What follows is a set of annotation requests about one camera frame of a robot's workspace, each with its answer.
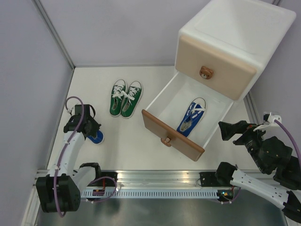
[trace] metal frame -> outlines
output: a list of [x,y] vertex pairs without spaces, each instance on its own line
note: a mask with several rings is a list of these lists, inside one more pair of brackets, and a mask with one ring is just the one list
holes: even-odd
[[[38,170],[35,182],[38,177],[44,177],[48,170]],[[118,173],[118,189],[138,190],[147,189],[152,191],[177,191],[177,190],[195,190],[209,191],[212,189],[228,189],[228,187],[201,187],[197,184],[200,178],[200,172],[214,172],[214,170],[111,170],[109,172]],[[262,174],[259,170],[244,170],[249,176],[256,178],[264,183],[273,186],[279,184],[273,180],[272,175]],[[26,207],[26,212],[22,221],[22,226],[34,225],[40,201],[37,190],[33,184],[31,196]]]
[[68,62],[69,67],[74,70],[75,66],[74,63],[71,59],[71,57],[68,54],[67,49],[65,48],[65,45],[63,44],[60,36],[58,35],[55,27],[53,26],[45,8],[43,7],[42,3],[40,2],[40,0],[32,0],[34,6],[36,7],[37,11],[39,12],[39,14],[41,15],[42,19],[45,22],[46,27],[49,29],[53,39],[55,40],[57,46],[59,47],[59,49],[61,50],[64,58],[66,59],[66,61]]

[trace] open drawer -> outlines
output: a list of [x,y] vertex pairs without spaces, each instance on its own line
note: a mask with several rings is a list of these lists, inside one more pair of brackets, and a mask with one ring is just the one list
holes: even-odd
[[[206,114],[188,137],[176,131],[190,103],[197,97],[206,100]],[[177,72],[151,104],[142,110],[145,127],[167,147],[174,147],[197,161],[233,100],[193,78]]]

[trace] shoe pair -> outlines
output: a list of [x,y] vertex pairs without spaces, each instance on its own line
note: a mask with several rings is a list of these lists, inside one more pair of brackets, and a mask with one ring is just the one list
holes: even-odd
[[143,88],[140,82],[132,82],[127,89],[127,83],[122,79],[118,80],[111,93],[110,114],[113,117],[121,114],[126,119],[132,117],[142,94]]
[[185,116],[177,128],[177,132],[185,137],[191,133],[195,126],[204,118],[206,111],[206,101],[199,97],[191,102]]

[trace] purple cable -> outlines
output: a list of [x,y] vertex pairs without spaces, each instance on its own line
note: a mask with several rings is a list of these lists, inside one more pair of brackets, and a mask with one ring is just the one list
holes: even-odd
[[297,146],[296,141],[294,140],[294,138],[291,135],[291,133],[284,127],[284,125],[282,125],[281,122],[279,122],[278,120],[275,120],[274,122],[277,123],[284,130],[284,132],[288,135],[288,137],[290,138],[290,140],[291,140],[291,142],[293,144],[293,147],[295,148],[295,151],[297,153],[299,165],[300,165],[300,168],[301,168],[301,153],[300,153],[300,150],[299,150],[299,148]]
[[93,203],[104,202],[104,201],[108,200],[109,198],[111,198],[111,197],[116,193],[116,190],[117,190],[117,183],[116,183],[116,181],[115,181],[113,178],[111,178],[111,177],[105,176],[105,177],[97,178],[97,179],[91,181],[90,184],[92,184],[92,183],[94,183],[94,182],[96,182],[96,181],[99,181],[99,180],[101,180],[101,179],[110,179],[110,180],[112,180],[112,181],[114,182],[114,184],[115,184],[115,189],[114,189],[114,191],[112,192],[112,194],[110,194],[110,195],[109,195],[108,197],[106,197],[105,199],[96,200],[96,201],[93,201]]
[[[68,100],[70,100],[70,99],[72,99],[72,98],[79,100],[79,102],[80,102],[80,104],[81,104],[81,117],[80,117],[79,123],[78,123],[77,126],[75,127],[73,133],[72,133],[71,136],[68,138],[67,144],[65,144],[64,147],[62,148],[61,154],[60,154],[60,156],[59,156],[59,158],[58,158],[58,161],[57,161],[57,167],[58,167],[58,169],[60,168],[61,161],[62,161],[62,157],[63,157],[63,155],[64,155],[64,152],[65,152],[65,150],[66,150],[68,144],[70,143],[71,139],[73,138],[74,134],[77,132],[77,130],[78,130],[80,124],[82,123],[82,121],[83,121],[83,119],[84,119],[84,104],[83,104],[83,102],[81,101],[81,99],[79,99],[78,97],[72,96],[72,97],[67,98],[66,101],[65,101],[65,108],[68,110],[67,102],[68,102]],[[58,169],[55,170],[55,176],[54,176],[54,178],[53,178],[53,192],[54,192],[54,195],[55,195],[55,206],[56,206],[56,211],[58,212],[59,216],[63,218],[63,217],[65,216],[66,212],[64,212],[63,214],[62,214],[62,212],[61,212],[60,205],[59,205],[59,203],[58,203],[58,198],[57,198],[57,190],[56,190],[56,181],[57,181]]]

